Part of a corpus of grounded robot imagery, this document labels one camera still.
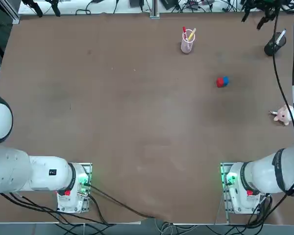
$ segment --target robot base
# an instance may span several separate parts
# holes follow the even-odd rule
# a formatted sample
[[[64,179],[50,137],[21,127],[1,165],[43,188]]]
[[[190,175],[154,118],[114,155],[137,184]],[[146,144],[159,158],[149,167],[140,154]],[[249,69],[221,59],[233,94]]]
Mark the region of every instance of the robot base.
[[[243,163],[234,163],[228,172],[224,172],[224,192],[228,191],[226,195],[227,202],[231,202],[232,209],[227,211],[235,214],[252,214],[260,202],[260,193],[257,195],[249,195],[241,182],[241,168]]]
[[[72,163],[76,172],[75,184],[71,191],[66,191],[64,195],[57,192],[57,210],[66,213],[82,213],[89,210],[90,187],[83,183],[91,184],[92,163]]]

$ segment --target red block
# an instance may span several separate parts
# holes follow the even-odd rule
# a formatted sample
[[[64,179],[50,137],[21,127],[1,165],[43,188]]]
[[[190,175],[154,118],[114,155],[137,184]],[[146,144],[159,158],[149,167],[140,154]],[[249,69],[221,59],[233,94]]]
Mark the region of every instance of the red block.
[[[217,87],[219,88],[223,87],[224,86],[223,77],[218,77],[216,84],[217,84]]]

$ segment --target marker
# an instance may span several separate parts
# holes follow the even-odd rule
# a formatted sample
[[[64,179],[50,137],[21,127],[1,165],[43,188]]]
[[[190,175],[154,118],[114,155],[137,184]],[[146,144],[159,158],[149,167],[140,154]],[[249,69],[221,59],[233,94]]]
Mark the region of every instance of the marker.
[[[191,38],[193,37],[193,35],[195,34],[196,32],[196,28],[194,28],[194,30],[192,31],[192,33],[190,34],[190,36],[188,37],[188,41],[191,40]]]
[[[184,26],[183,26],[183,35],[184,35],[185,41],[187,42],[187,50],[189,50],[190,49],[190,45],[188,44],[186,28]]]
[[[278,39],[276,40],[276,44],[279,45],[282,37],[284,36],[284,34],[286,33],[286,28],[282,31],[282,33],[280,34],[280,36],[278,37]]]

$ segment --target yellow marker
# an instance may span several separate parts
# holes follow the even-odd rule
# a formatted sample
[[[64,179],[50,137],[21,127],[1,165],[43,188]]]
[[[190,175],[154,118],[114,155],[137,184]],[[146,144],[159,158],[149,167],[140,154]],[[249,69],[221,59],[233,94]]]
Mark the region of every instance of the yellow marker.
[[[196,32],[196,28],[194,28],[194,30],[192,31],[192,33],[190,34],[190,36],[188,37],[188,41],[191,40],[192,36],[195,34]]]

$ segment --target blue block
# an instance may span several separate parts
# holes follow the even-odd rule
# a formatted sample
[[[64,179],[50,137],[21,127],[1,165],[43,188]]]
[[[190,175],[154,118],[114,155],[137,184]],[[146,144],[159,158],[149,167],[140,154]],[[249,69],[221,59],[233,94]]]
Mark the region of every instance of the blue block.
[[[225,76],[223,77],[223,86],[225,87],[227,84],[229,84],[229,78]]]

